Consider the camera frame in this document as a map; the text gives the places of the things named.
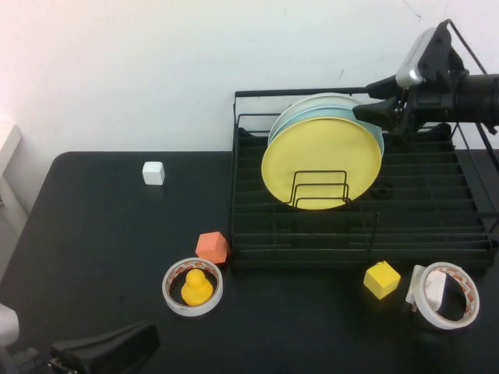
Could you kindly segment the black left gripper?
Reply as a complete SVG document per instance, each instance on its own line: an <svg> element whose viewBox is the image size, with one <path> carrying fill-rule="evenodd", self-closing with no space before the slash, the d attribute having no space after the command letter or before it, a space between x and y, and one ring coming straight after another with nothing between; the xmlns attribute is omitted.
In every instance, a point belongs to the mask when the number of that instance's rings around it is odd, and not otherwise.
<svg viewBox="0 0 499 374"><path fill-rule="evenodd" d="M54 343L48 365L56 373L138 373L160 345L156 325L142 322L80 344Z"/></svg>

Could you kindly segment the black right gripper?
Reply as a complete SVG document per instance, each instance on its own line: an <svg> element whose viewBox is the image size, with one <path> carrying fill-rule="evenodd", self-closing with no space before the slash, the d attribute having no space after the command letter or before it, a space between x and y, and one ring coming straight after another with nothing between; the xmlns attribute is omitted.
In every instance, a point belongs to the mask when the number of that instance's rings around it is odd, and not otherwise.
<svg viewBox="0 0 499 374"><path fill-rule="evenodd" d="M362 122L392 129L394 141L403 144L427 122L445 118L455 107L461 72L450 70L435 79L424 79L418 69L400 69L395 75L366 86L369 97L387 99L355 106Z"/></svg>

